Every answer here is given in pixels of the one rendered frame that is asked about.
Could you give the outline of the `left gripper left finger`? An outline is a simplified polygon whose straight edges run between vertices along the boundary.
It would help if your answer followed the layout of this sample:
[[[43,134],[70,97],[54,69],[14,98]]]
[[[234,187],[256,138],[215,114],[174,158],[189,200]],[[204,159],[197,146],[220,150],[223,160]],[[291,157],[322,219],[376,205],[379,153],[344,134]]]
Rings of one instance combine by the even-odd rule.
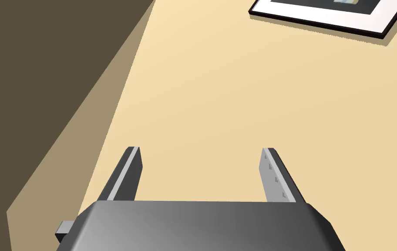
[[[114,168],[98,200],[133,201],[137,193],[142,167],[140,148],[128,147]]]

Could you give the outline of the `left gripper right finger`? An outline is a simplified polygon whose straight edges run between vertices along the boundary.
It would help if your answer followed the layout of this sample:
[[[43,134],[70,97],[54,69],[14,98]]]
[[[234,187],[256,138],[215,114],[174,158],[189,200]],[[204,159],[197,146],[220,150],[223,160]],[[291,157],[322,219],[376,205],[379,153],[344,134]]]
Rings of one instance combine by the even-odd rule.
[[[296,183],[274,148],[262,148],[259,174],[268,202],[305,202]]]

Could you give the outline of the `black framed wall picture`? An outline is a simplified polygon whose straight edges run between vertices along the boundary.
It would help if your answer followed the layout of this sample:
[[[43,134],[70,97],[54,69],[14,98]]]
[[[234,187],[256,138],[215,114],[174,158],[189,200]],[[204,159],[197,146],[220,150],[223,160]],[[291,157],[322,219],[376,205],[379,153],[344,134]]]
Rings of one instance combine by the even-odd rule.
[[[248,13],[384,39],[397,21],[397,0],[255,0]]]

